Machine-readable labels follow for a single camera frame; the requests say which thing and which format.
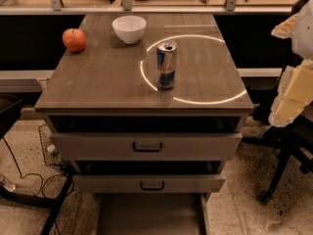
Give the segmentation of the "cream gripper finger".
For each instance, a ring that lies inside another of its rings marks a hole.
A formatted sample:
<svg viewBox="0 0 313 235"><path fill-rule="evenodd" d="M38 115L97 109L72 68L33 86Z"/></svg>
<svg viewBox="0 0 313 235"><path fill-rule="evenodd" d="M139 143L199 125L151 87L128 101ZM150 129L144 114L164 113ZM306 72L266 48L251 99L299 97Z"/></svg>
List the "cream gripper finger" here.
<svg viewBox="0 0 313 235"><path fill-rule="evenodd" d="M272 29L271 34L280 39L291 38L296 18L297 14L294 14L287 18L285 21L279 23Z"/></svg>

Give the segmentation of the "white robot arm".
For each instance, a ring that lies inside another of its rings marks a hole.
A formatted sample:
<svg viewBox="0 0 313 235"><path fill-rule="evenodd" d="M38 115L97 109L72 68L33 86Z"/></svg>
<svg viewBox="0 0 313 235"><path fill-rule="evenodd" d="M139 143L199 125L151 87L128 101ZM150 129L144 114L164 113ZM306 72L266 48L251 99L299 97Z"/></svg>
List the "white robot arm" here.
<svg viewBox="0 0 313 235"><path fill-rule="evenodd" d="M296 68L287 66L283 71L268 117L271 125L285 127L313 101L313 0L276 25L271 34L290 38L291 50L303 59Z"/></svg>

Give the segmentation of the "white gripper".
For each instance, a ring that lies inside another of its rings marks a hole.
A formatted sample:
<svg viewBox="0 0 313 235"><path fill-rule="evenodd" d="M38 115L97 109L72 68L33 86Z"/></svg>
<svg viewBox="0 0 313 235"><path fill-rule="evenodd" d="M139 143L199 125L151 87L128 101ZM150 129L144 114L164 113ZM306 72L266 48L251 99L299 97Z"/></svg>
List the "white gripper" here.
<svg viewBox="0 0 313 235"><path fill-rule="evenodd" d="M283 71L268 120L271 125L285 127L301 114L313 121L313 62L304 60L296 68Z"/></svg>

